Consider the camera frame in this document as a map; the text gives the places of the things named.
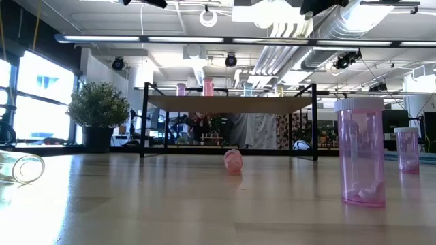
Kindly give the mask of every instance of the pink plastic cylinder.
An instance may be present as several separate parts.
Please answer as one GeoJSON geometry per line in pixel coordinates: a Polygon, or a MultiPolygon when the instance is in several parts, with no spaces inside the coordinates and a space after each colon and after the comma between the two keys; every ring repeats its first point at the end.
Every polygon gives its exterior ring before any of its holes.
{"type": "Polygon", "coordinates": [[[418,152],[418,129],[396,128],[396,149],[400,171],[411,174],[420,173],[418,152]]]}
{"type": "Polygon", "coordinates": [[[224,165],[229,174],[240,174],[243,167],[243,157],[239,150],[229,150],[224,155],[224,165]]]}
{"type": "Polygon", "coordinates": [[[177,84],[177,96],[185,96],[185,92],[186,92],[186,85],[179,83],[177,84]]]}
{"type": "Polygon", "coordinates": [[[212,83],[212,79],[204,79],[204,83],[203,83],[203,96],[213,96],[213,83],[212,83]]]}
{"type": "Polygon", "coordinates": [[[383,99],[360,97],[334,103],[338,114],[342,201],[384,207],[383,99]]]}

